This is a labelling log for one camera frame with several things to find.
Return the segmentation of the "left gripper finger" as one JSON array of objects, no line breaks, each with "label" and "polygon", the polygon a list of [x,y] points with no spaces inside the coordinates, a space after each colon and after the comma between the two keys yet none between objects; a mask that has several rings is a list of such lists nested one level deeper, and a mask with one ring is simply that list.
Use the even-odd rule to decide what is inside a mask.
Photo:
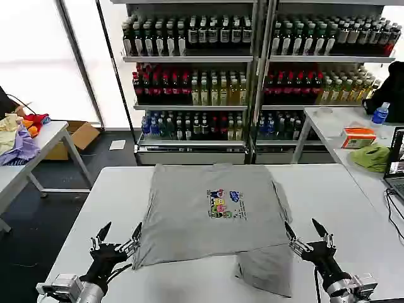
[{"label": "left gripper finger", "polygon": [[140,222],[135,228],[131,238],[118,248],[120,253],[125,253],[127,257],[132,256],[140,247],[142,223]]},{"label": "left gripper finger", "polygon": [[103,244],[105,238],[107,237],[107,234],[109,233],[111,225],[112,222],[107,223],[104,227],[102,227],[98,231],[98,234],[95,237],[90,238],[91,241],[90,252],[100,249],[100,246]]}]

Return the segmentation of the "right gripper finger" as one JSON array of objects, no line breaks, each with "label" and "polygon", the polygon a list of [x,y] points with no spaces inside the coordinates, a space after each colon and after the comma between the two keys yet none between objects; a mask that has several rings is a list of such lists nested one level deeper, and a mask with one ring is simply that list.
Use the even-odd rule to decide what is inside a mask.
[{"label": "right gripper finger", "polygon": [[312,218],[312,224],[314,225],[314,228],[316,229],[321,240],[313,242],[311,246],[315,250],[334,249],[335,245],[333,243],[333,234],[329,234],[325,227],[320,224],[315,218]]},{"label": "right gripper finger", "polygon": [[284,225],[289,239],[289,247],[295,254],[302,254],[305,251],[305,244],[295,235],[288,222],[284,221]]}]

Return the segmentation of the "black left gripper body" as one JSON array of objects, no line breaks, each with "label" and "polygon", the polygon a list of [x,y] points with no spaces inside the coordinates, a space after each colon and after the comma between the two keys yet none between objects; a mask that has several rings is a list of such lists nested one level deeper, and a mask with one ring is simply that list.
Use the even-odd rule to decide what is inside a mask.
[{"label": "black left gripper body", "polygon": [[127,260],[127,253],[118,250],[118,244],[101,244],[90,255],[93,259],[85,275],[80,276],[81,282],[88,282],[107,290],[107,280],[111,277],[114,267]]}]

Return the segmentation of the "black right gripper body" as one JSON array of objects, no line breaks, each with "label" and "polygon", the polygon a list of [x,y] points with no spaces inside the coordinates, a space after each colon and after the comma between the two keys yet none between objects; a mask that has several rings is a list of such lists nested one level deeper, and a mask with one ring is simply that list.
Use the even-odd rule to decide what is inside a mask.
[{"label": "black right gripper body", "polygon": [[310,242],[307,244],[313,250],[304,251],[301,258],[304,261],[312,262],[318,269],[323,279],[323,286],[329,287],[331,284],[340,280],[350,280],[351,276],[342,271],[334,259],[336,249],[328,247],[323,241]]}]

